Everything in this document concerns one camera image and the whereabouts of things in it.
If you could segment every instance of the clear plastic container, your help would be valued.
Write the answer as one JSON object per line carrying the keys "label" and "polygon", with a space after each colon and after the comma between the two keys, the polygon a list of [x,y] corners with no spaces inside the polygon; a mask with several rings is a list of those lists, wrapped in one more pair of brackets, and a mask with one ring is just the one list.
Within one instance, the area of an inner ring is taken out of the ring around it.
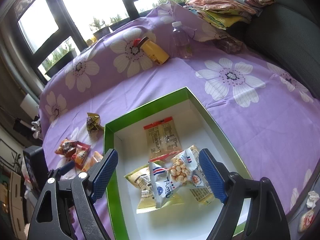
{"label": "clear plastic container", "polygon": [[188,35],[182,28],[181,22],[172,23],[173,29],[173,40],[177,48],[179,58],[190,58],[192,57],[192,51]]}

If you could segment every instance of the white bottle cap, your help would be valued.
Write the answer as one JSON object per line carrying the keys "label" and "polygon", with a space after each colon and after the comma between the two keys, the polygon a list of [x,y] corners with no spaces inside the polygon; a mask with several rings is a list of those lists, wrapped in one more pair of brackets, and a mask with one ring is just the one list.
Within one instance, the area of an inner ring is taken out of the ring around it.
{"label": "white bottle cap", "polygon": [[181,22],[174,22],[172,23],[172,27],[177,27],[177,26],[181,26],[182,23]]}

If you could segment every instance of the window pane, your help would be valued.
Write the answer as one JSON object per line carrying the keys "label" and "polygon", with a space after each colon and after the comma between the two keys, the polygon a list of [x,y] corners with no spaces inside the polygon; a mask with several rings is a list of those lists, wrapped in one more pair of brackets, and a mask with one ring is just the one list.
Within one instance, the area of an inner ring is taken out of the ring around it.
{"label": "window pane", "polygon": [[[166,3],[168,0],[138,0],[134,2],[135,7],[139,13],[151,10],[161,3]],[[172,0],[176,3],[186,2],[187,0]]]}
{"label": "window pane", "polygon": [[96,41],[93,34],[99,28],[129,17],[122,0],[63,0],[63,2],[87,44],[91,43],[89,39]]}
{"label": "window pane", "polygon": [[33,53],[58,30],[45,0],[35,0],[18,23]]}
{"label": "window pane", "polygon": [[64,55],[66,55],[69,51],[75,50],[76,54],[79,55],[80,51],[76,46],[75,42],[71,37],[67,38],[63,43],[61,43],[38,67],[40,72],[46,78],[46,80],[50,80],[50,77],[45,73],[56,64]]}

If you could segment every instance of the crumpled tissue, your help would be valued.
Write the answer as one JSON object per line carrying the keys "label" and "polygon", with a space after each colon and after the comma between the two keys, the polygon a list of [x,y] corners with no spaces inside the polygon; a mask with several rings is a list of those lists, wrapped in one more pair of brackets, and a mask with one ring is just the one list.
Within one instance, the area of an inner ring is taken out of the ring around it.
{"label": "crumpled tissue", "polygon": [[308,195],[309,195],[309,198],[307,200],[307,207],[313,209],[316,206],[316,202],[320,198],[319,194],[315,191],[310,191]]}

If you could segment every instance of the folded cloth stack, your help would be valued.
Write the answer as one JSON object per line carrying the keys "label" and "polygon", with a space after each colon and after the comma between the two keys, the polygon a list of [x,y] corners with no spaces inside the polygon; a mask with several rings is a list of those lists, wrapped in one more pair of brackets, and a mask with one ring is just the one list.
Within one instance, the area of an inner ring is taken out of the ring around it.
{"label": "folded cloth stack", "polygon": [[189,0],[185,8],[211,25],[225,30],[238,21],[250,23],[251,16],[259,16],[262,7],[275,0]]}

